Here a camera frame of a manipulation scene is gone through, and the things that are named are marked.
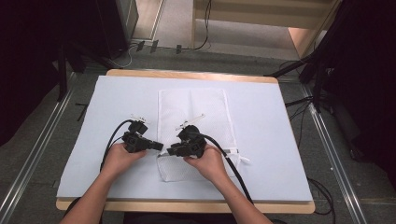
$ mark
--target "metal rail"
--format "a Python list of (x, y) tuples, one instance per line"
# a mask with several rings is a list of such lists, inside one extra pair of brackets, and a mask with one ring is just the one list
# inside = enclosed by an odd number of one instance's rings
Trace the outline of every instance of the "metal rail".
[[(312, 96), (311, 90), (307, 85), (303, 85), (304, 96)], [(349, 213), (353, 219), (354, 223), (367, 223), (365, 215), (361, 210), (361, 204), (359, 202), (358, 196), (349, 181), (347, 172), (338, 157), (337, 151), (332, 143), (329, 132), (327, 131), (326, 125), (317, 112), (315, 107), (311, 104), (309, 106), (312, 118), (314, 119), (315, 125), (317, 126), (320, 139), (326, 150), (327, 156), (329, 158), (330, 164), (332, 165), (332, 170), (334, 171), (335, 178), (338, 181), (341, 192), (343, 193), (344, 200), (346, 201), (346, 206), (349, 209)]]
[(50, 137), (52, 136), (52, 133), (55, 130), (56, 125), (58, 124), (58, 121), (70, 100), (70, 96), (74, 91), (76, 82), (77, 75), (72, 73), (69, 78), (69, 91), (66, 93), (62, 101), (57, 103), (54, 107), (46, 125), (41, 131), (41, 134), (38, 136), (38, 139), (35, 142), (29, 157), (26, 159), (26, 162), (22, 166), (19, 174), (9, 188), (6, 198), (3, 200), (3, 203), (0, 207), (0, 224), (7, 224), (9, 222), (15, 207), (17, 206), (30, 178), (33, 175), (33, 172), (35, 171), (35, 168), (38, 165), (38, 162), (41, 159), (41, 156), (46, 149)]

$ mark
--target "black cable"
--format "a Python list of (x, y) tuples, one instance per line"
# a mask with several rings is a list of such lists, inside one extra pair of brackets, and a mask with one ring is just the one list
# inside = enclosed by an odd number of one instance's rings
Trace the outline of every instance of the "black cable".
[(303, 121), (304, 121), (304, 114), (305, 114), (306, 109), (309, 107), (309, 105), (310, 105), (311, 103), (312, 103), (312, 101), (309, 102), (308, 105), (306, 105), (306, 107), (305, 107), (304, 110), (303, 110), (303, 114), (302, 114), (302, 116), (301, 116), (300, 137), (299, 137), (299, 140), (298, 140), (298, 143), (297, 143), (297, 148), (300, 148), (301, 140), (303, 139)]
[(326, 201), (328, 202), (328, 204), (330, 206), (330, 209), (327, 212), (321, 213), (321, 212), (315, 211), (314, 213), (317, 215), (321, 215), (321, 216), (326, 216), (326, 215), (329, 215), (330, 213), (332, 213), (332, 223), (335, 224), (335, 210), (334, 210), (334, 201), (332, 199), (332, 195), (326, 189), (326, 187), (324, 187), (317, 180), (309, 178), (309, 177), (307, 177), (306, 179), (320, 191), (320, 193), (326, 198)]
[(292, 101), (292, 102), (289, 102), (289, 103), (285, 103), (285, 107), (289, 107), (291, 105), (297, 105), (297, 104), (312, 100), (313, 98), (314, 98), (313, 96), (307, 96), (307, 97), (305, 97), (305, 98), (303, 98), (301, 100), (296, 100), (296, 101)]
[(209, 19), (210, 19), (210, 11), (211, 11), (211, 9), (212, 9), (212, 0), (209, 0), (209, 2), (207, 3), (207, 6), (206, 6), (206, 11), (205, 11), (206, 38), (205, 38), (204, 43), (200, 47), (198, 47), (198, 48), (196, 48), (194, 50), (201, 49), (206, 44), (207, 39), (209, 38), (209, 29), (208, 29), (208, 27), (209, 27)]
[(127, 120), (123, 121), (123, 122), (116, 128), (116, 130), (114, 131), (114, 133), (111, 135), (110, 139), (108, 140), (107, 147), (106, 147), (106, 150), (105, 150), (105, 155), (103, 156), (102, 163), (100, 164), (100, 171), (102, 171), (103, 165), (105, 164), (105, 159), (106, 159), (106, 157), (107, 157), (108, 151), (110, 150), (110, 147), (111, 147), (117, 140), (119, 140), (119, 138), (118, 138), (118, 139), (116, 139), (114, 142), (112, 142), (112, 141), (113, 141), (113, 138), (114, 138), (114, 135), (116, 135), (116, 133), (119, 131), (120, 127), (122, 127), (122, 125), (124, 125), (124, 124), (127, 123), (127, 122), (131, 122), (131, 123), (132, 123), (133, 121), (132, 121), (131, 119), (127, 119)]
[[(298, 63), (298, 62), (300, 62), (300, 63), (303, 63), (304, 65), (312, 64), (312, 63), (307, 63), (307, 62), (306, 62), (306, 61), (309, 61), (310, 58), (308, 58), (308, 57), (310, 57), (311, 54), (309, 54), (308, 56), (304, 57), (304, 59), (307, 59), (307, 60), (305, 60), (305, 61), (303, 61), (303, 59), (300, 59), (300, 60), (290, 60), (290, 61), (285, 61), (285, 62), (283, 62), (282, 64), (279, 65), (278, 71), (281, 70), (282, 65), (284, 65), (285, 63)], [(303, 65), (300, 65), (300, 66), (298, 66), (298, 67), (296, 67), (296, 68), (293, 69), (293, 70), (295, 70), (299, 75), (300, 75), (301, 73), (297, 70), (297, 68), (299, 68), (299, 67), (301, 67), (301, 66), (303, 66)], [(264, 74), (264, 75), (262, 75), (262, 76), (263, 76), (263, 77), (273, 77), (273, 76), (274, 76), (274, 73), (272, 73), (272, 74)]]
[(82, 117), (84, 117), (85, 112), (87, 112), (87, 108), (88, 108), (88, 105), (89, 105), (89, 104), (75, 103), (75, 105), (83, 105), (83, 106), (84, 106), (84, 108), (83, 108), (82, 111), (81, 111), (81, 114), (79, 115), (79, 117), (78, 117), (78, 119), (77, 119), (77, 121), (80, 121), (80, 120), (82, 119)]
[[(304, 114), (306, 109), (309, 107), (309, 105), (312, 103), (312, 100), (310, 100), (308, 103), (303, 104), (302, 106), (300, 106), (299, 108), (297, 108), (297, 110), (294, 112), (294, 114), (292, 116), (290, 116), (290, 120), (294, 119), (296, 116), (298, 116), (299, 114), (302, 113), (302, 117), (301, 117), (301, 123), (300, 123), (300, 138), (297, 144), (297, 147), (300, 148), (300, 144), (301, 144), (301, 140), (303, 137), (303, 123), (304, 123)], [(333, 199), (332, 199), (332, 195), (330, 194), (330, 192), (326, 189), (326, 187), (324, 187), (320, 182), (318, 182), (315, 179), (306, 178), (308, 180), (308, 182), (310, 182), (312, 185), (314, 185), (319, 191), (320, 193), (326, 198), (326, 201), (328, 202), (330, 209), (327, 212), (318, 212), (315, 211), (314, 213), (317, 215), (322, 215), (322, 216), (326, 216), (329, 215), (330, 213), (332, 213), (332, 223), (335, 224), (335, 210), (334, 210), (334, 203), (333, 203)]]
[(236, 178), (238, 179), (239, 184), (241, 185), (242, 190), (243, 190), (244, 193), (245, 193), (245, 196), (247, 197), (247, 199), (248, 199), (252, 204), (254, 204), (253, 200), (251, 200), (251, 198), (250, 198), (250, 194), (248, 193), (248, 189), (247, 189), (247, 187), (245, 186), (245, 182), (244, 182), (244, 180), (242, 179), (242, 176), (241, 176), (241, 175), (239, 174), (239, 172), (236, 170), (235, 166), (233, 165), (233, 162), (231, 161), (230, 158), (228, 158), (227, 153), (221, 148), (221, 146), (219, 145), (219, 143), (218, 143), (215, 139), (213, 139), (212, 137), (210, 137), (210, 136), (208, 136), (208, 135), (205, 135), (205, 134), (202, 134), (202, 133), (194, 133), (194, 134), (197, 134), (197, 135), (200, 135), (200, 136), (206, 138), (207, 140), (209, 140), (210, 142), (212, 142), (212, 143), (220, 150), (221, 154), (224, 156), (225, 160), (228, 162), (228, 164), (230, 165), (231, 169), (233, 170), (233, 173), (235, 174)]
[(300, 115), (301, 113), (303, 113), (303, 110), (300, 111), (300, 109), (304, 108), (306, 105), (308, 105), (308, 104), (310, 104), (310, 103), (311, 103), (311, 102), (307, 102), (307, 103), (303, 104), (302, 106), (298, 107), (298, 108), (296, 109), (296, 111), (294, 112), (294, 114), (292, 114), (292, 115), (289, 117), (289, 120), (292, 121), (295, 117), (297, 117), (298, 115)]

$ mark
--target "electrical cord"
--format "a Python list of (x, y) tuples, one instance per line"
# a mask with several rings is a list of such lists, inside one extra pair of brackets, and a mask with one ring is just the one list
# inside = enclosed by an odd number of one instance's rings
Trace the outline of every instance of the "electrical cord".
[(125, 67), (129, 66), (132, 63), (131, 49), (134, 49), (137, 46), (138, 46), (137, 44), (132, 44), (132, 46), (128, 49), (129, 62), (126, 65), (117, 64), (117, 63), (113, 62), (111, 59), (109, 59), (109, 61), (111, 61), (112, 63), (114, 63), (116, 66), (118, 66), (120, 68), (125, 68)]
[[(300, 123), (300, 137), (299, 137), (299, 141), (297, 143), (297, 147), (300, 148), (301, 140), (302, 140), (302, 137), (303, 137), (304, 114), (305, 114), (306, 109), (312, 103), (312, 99), (308, 100), (308, 102), (307, 101), (302, 101), (302, 100), (295, 101), (295, 102), (300, 102), (300, 103), (305, 102), (302, 106), (297, 108), (297, 110), (294, 112), (293, 115), (290, 116), (290, 121), (292, 121), (296, 116), (298, 116), (299, 114), (302, 114), (301, 123)], [(326, 216), (326, 215), (329, 215), (330, 213), (332, 213), (332, 223), (335, 224), (335, 210), (334, 210), (334, 203), (333, 203), (332, 195), (326, 189), (326, 187), (324, 187), (317, 180), (309, 178), (309, 177), (307, 177), (306, 179), (308, 180), (309, 183), (311, 183), (313, 186), (315, 186), (319, 190), (319, 192), (325, 197), (327, 203), (330, 206), (330, 209), (327, 212), (315, 211), (314, 213), (317, 214), (317, 215), (321, 215), (321, 216)]]
[[(307, 63), (307, 62), (306, 62), (306, 61), (308, 61), (308, 60), (311, 59), (311, 56), (312, 56), (312, 53), (309, 54), (308, 56), (304, 57), (304, 59), (306, 59), (305, 61), (303, 61), (302, 59), (300, 59), (300, 60), (285, 61), (285, 62), (283, 62), (283, 63), (279, 66), (278, 71), (280, 71), (280, 68), (281, 68), (282, 65), (284, 65), (285, 63), (291, 63), (291, 62), (293, 62), (293, 63), (301, 62), (301, 63), (303, 63), (303, 64), (305, 64), (305, 65), (314, 65), (314, 66), (316, 66), (314, 63)], [(297, 68), (295, 68), (294, 70), (296, 70), (296, 72), (300, 75), (301, 72), (299, 72), (299, 71), (297, 70)], [(263, 76), (263, 77), (272, 77), (273, 74), (274, 74), (274, 73), (272, 73), (272, 74), (264, 74), (264, 75), (262, 75), (262, 76)]]
[(332, 213), (332, 224), (335, 224), (336, 218), (335, 218), (334, 201), (332, 199), (332, 195), (326, 189), (326, 187), (324, 187), (317, 180), (314, 180), (314, 179), (309, 178), (309, 177), (307, 177), (306, 179), (308, 180), (309, 183), (314, 185), (320, 191), (320, 193), (326, 198), (326, 201), (328, 202), (328, 204), (330, 206), (330, 209), (327, 212), (322, 213), (322, 212), (315, 211), (314, 213), (317, 214), (317, 215), (321, 215), (321, 216), (326, 216), (326, 215), (329, 215), (330, 213)]
[(196, 48), (194, 50), (201, 49), (206, 44), (207, 39), (209, 38), (209, 28), (208, 27), (209, 27), (209, 19), (210, 19), (210, 11), (211, 11), (211, 9), (212, 9), (212, 0), (209, 0), (209, 2), (207, 3), (207, 6), (206, 6), (206, 11), (205, 11), (205, 28), (206, 28), (205, 41), (200, 47), (198, 47), (198, 48)]
[(102, 159), (102, 163), (100, 164), (100, 171), (102, 171), (103, 165), (105, 165), (105, 160), (106, 160), (108, 151), (110, 150), (111, 146), (113, 146), (113, 144), (114, 144), (115, 142), (117, 142), (117, 140), (119, 140), (119, 139), (121, 138), (121, 137), (120, 137), (120, 138), (116, 139), (115, 141), (113, 141), (114, 135), (116, 135), (116, 133), (119, 131), (119, 129), (122, 127), (122, 125), (124, 125), (125, 123), (128, 123), (128, 122), (132, 123), (133, 121), (132, 121), (131, 119), (127, 119), (127, 120), (123, 121), (123, 122), (116, 128), (116, 130), (114, 131), (114, 133), (111, 134), (111, 137), (110, 137), (110, 139), (108, 140), (108, 143), (107, 143), (107, 147), (106, 147), (106, 150), (105, 150), (105, 154), (104, 154), (103, 159)]
[(285, 107), (289, 107), (291, 105), (297, 105), (297, 104), (300, 104), (300, 103), (303, 103), (303, 102), (306, 102), (306, 101), (310, 101), (312, 99), (314, 99), (313, 96), (307, 96), (307, 97), (305, 97), (305, 98), (303, 98), (301, 100), (296, 100), (296, 101), (293, 101), (293, 102), (285, 103)]
[(239, 174), (239, 172), (236, 170), (235, 166), (233, 165), (233, 162), (232, 162), (231, 159), (228, 157), (227, 153), (221, 148), (221, 146), (219, 145), (219, 143), (218, 143), (215, 139), (213, 139), (212, 137), (210, 137), (210, 136), (208, 136), (208, 135), (205, 135), (205, 134), (202, 134), (202, 133), (194, 133), (194, 134), (197, 134), (197, 135), (200, 135), (200, 136), (206, 138), (207, 140), (209, 140), (210, 142), (212, 142), (212, 143), (220, 150), (221, 154), (224, 156), (225, 160), (228, 162), (228, 164), (230, 165), (231, 169), (233, 170), (233, 173), (235, 174), (236, 178), (238, 179), (239, 184), (241, 185), (242, 190), (243, 190), (244, 193), (245, 193), (245, 196), (247, 197), (247, 199), (248, 199), (252, 204), (254, 204), (253, 200), (252, 200), (251, 197), (250, 197), (250, 194), (248, 193), (248, 189), (247, 189), (247, 187), (246, 187), (246, 185), (245, 185), (244, 180), (242, 179), (242, 176), (241, 176), (241, 175)]

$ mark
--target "hand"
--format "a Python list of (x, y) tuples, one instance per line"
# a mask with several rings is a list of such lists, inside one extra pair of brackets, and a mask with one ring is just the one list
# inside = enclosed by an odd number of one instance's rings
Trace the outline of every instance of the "hand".
[(125, 144), (114, 144), (108, 151), (101, 175), (107, 175), (112, 180), (115, 180), (135, 161), (146, 156), (146, 154), (146, 150), (129, 153), (125, 149)]
[(212, 183), (223, 177), (228, 178), (221, 152), (216, 147), (206, 145), (204, 155), (200, 159), (185, 157), (184, 161), (195, 167), (204, 178)]

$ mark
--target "gray floor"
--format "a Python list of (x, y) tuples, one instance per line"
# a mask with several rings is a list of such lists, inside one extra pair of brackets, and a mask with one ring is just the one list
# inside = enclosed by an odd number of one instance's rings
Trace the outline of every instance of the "gray floor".
[[(128, 63), (128, 55), (117, 59), (117, 63)], [(158, 49), (150, 54), (149, 48), (132, 54), (129, 69), (165, 69), (181, 71), (204, 71), (259, 76), (279, 69), (285, 61), (249, 56), (235, 56), (201, 51), (185, 51), (176, 55), (170, 49)], [(55, 207), (56, 182), (60, 180), (68, 156), (77, 140), (82, 121), (77, 121), (82, 107), (75, 103), (87, 104), (90, 101), (98, 76), (106, 70), (96, 63), (89, 63), (84, 74), (78, 75), (77, 86), (64, 114), (37, 165), (35, 172), (21, 196), (13, 216), (8, 223), (57, 223), (63, 211)], [(282, 77), (280, 88), (285, 102), (301, 99), (303, 92), (295, 80), (296, 72)], [(15, 179), (26, 160), (39, 132), (44, 127), (55, 106), (58, 90), (55, 88), (42, 101), (35, 112), (23, 123), (16, 135), (0, 147), (0, 197), (3, 200), (7, 188)], [(288, 108), (290, 114), (298, 106)], [(371, 163), (358, 163), (350, 159), (347, 143), (337, 126), (336, 120), (325, 110), (322, 113), (339, 156), (346, 167), (354, 188), (362, 201), (362, 207), (369, 223), (393, 223), (396, 212), (396, 193), (386, 178), (386, 174)], [(300, 136), (301, 116), (291, 123), (296, 139)], [(301, 158), (306, 174), (321, 182), (335, 200), (337, 223), (353, 223), (344, 197), (332, 173), (331, 165), (318, 135), (317, 128), (309, 112), (303, 122), (303, 138), (300, 147)], [(312, 189), (319, 211), (328, 208), (322, 195)], [(288, 223), (331, 223), (332, 217), (319, 215), (269, 215)], [(105, 223), (121, 223), (122, 213), (105, 212)]]

